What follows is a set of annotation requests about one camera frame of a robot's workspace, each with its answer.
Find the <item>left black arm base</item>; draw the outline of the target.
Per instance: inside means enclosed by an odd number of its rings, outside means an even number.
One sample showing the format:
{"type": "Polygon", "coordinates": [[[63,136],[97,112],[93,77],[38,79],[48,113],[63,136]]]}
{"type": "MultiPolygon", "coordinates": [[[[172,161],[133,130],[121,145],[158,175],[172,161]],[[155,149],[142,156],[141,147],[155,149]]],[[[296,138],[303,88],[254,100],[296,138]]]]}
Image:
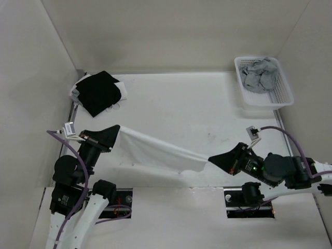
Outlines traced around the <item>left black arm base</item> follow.
{"type": "Polygon", "coordinates": [[[101,213],[99,219],[114,219],[124,217],[129,214],[133,202],[133,189],[117,189],[115,198],[108,207],[101,213]]]}

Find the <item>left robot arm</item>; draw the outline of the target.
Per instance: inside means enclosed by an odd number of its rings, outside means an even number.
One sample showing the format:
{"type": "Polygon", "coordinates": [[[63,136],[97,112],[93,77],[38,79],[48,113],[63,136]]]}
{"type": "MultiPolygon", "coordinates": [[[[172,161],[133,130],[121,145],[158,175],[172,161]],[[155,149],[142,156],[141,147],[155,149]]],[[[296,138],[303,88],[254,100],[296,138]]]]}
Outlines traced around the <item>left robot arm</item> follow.
{"type": "Polygon", "coordinates": [[[89,190],[89,178],[102,153],[112,151],[120,126],[76,135],[69,123],[47,133],[72,152],[54,165],[55,186],[50,202],[50,229],[46,248],[82,248],[98,217],[116,202],[115,184],[99,180],[89,190]]]}

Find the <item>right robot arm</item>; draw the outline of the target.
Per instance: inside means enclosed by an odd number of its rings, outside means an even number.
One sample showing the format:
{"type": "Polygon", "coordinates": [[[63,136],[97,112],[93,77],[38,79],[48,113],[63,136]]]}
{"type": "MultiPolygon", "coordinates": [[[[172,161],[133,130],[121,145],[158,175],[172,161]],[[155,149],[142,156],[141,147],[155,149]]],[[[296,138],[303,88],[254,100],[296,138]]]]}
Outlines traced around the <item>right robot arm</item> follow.
{"type": "Polygon", "coordinates": [[[247,144],[239,142],[231,151],[211,156],[208,162],[235,176],[243,172],[255,179],[241,186],[240,197],[246,205],[258,205],[271,199],[297,193],[321,193],[331,196],[330,164],[311,158],[268,153],[262,158],[247,144]]]}

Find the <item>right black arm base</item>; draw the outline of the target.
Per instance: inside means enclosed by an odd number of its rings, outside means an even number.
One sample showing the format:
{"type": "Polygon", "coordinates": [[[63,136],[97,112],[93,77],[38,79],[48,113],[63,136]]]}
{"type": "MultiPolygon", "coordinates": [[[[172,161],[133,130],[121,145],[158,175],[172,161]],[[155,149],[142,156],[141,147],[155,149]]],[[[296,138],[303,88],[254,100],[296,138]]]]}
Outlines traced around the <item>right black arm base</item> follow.
{"type": "Polygon", "coordinates": [[[264,202],[260,183],[225,187],[224,198],[228,218],[275,218],[271,201],[264,202]]]}

